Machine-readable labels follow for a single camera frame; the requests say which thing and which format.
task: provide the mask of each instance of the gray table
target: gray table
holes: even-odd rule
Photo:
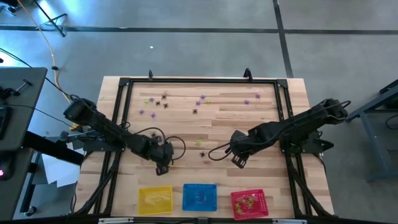
[[[11,96],[7,102],[35,107],[46,73],[46,68],[0,68],[0,86],[3,88],[16,89],[23,84],[23,79],[32,83],[32,86],[21,90],[20,96]],[[34,152],[33,149],[21,149],[34,110],[25,107],[13,109],[12,117],[18,119],[11,118],[3,140],[0,140],[0,152],[16,151],[14,175],[9,180],[0,181],[0,220],[11,220],[14,216]]]

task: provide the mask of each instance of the blue tray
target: blue tray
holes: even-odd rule
[[[217,186],[215,184],[184,184],[182,210],[217,211]]]

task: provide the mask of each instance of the white paper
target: white paper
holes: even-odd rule
[[[73,150],[72,143],[67,144],[68,148]],[[77,149],[76,152],[83,154],[83,149]],[[42,154],[45,175],[49,184],[57,181],[57,187],[62,187],[76,182],[79,178],[80,166],[71,164]]]
[[[79,152],[80,154],[84,154],[83,149],[77,149],[75,151]],[[67,162],[67,164],[68,165],[65,166],[64,169],[68,169],[68,175],[57,180],[57,187],[74,184],[79,179],[80,166],[71,164],[69,162]]]

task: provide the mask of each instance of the plastic tray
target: plastic tray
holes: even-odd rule
[[[261,189],[232,192],[231,201],[235,220],[268,216],[266,198]]]
[[[173,212],[172,186],[139,189],[138,214],[155,215]]]
[[[182,210],[217,211],[217,186],[215,184],[184,184]]]

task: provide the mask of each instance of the wooden tabletop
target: wooden tabletop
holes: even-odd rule
[[[98,99],[98,110],[109,119],[112,117],[120,77],[104,77]],[[309,109],[304,80],[287,79],[294,114]],[[126,89],[122,97],[119,121],[123,111]],[[195,102],[205,95],[210,104]],[[154,98],[162,104],[145,103]],[[187,144],[185,155],[175,161],[169,173],[156,176],[155,163],[143,160],[126,150],[121,158],[118,180],[113,201],[112,216],[138,216],[137,196],[140,188],[172,185],[174,208],[171,214],[160,217],[218,217],[232,218],[231,192],[248,189],[263,189],[269,209],[269,218],[294,217],[292,199],[287,178],[284,156],[279,143],[251,156],[243,169],[232,162],[232,156],[222,161],[211,161],[201,152],[229,141],[235,130],[247,132],[258,124],[278,121],[274,88],[270,84],[190,84],[190,83],[135,83],[132,89],[131,104],[127,119],[131,123],[130,132],[148,127],[158,127],[167,136],[179,136]],[[153,131],[144,132],[151,135]],[[172,141],[175,154],[181,155],[183,145]],[[224,150],[215,151],[213,157],[221,157]],[[92,153],[81,167],[80,179],[76,188],[78,210],[93,193],[100,179],[103,152]],[[305,176],[308,188],[324,208],[333,213],[325,171],[320,161],[313,155],[303,155]],[[218,209],[216,212],[183,212],[182,187],[185,183],[216,184]],[[302,193],[297,186],[300,208],[304,212]],[[103,195],[104,208],[108,188]]]

